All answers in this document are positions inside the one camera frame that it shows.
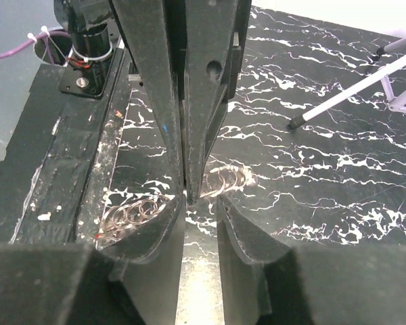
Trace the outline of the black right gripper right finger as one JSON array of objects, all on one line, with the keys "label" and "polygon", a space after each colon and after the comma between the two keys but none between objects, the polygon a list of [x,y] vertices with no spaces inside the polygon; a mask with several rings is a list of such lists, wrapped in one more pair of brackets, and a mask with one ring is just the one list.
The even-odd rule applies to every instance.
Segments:
[{"label": "black right gripper right finger", "polygon": [[293,248],[217,198],[217,240],[226,324],[310,324]]}]

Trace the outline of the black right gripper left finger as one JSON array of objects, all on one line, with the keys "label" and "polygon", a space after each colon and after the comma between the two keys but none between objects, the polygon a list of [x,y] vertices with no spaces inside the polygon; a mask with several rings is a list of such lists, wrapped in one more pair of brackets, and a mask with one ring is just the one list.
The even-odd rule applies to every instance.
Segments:
[{"label": "black right gripper left finger", "polygon": [[185,232],[180,194],[138,230],[99,252],[95,324],[174,324]]}]

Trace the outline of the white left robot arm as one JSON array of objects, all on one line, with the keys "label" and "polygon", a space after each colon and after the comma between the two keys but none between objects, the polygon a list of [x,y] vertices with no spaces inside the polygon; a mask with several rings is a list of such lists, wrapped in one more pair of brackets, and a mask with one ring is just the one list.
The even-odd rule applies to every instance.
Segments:
[{"label": "white left robot arm", "polygon": [[242,68],[249,1],[56,1],[54,14],[86,64],[112,53],[108,22],[129,50],[190,204]]}]

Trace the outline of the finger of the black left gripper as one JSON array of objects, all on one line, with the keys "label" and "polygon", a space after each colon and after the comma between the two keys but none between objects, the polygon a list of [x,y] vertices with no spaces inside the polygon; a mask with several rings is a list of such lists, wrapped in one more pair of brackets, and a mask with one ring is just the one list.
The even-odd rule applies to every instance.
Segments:
[{"label": "finger of the black left gripper", "polygon": [[184,188],[177,76],[174,73],[164,1],[111,2],[116,22],[138,69],[166,146],[171,177]]},{"label": "finger of the black left gripper", "polygon": [[205,164],[235,95],[250,1],[186,1],[184,163],[189,204],[200,197]]}]

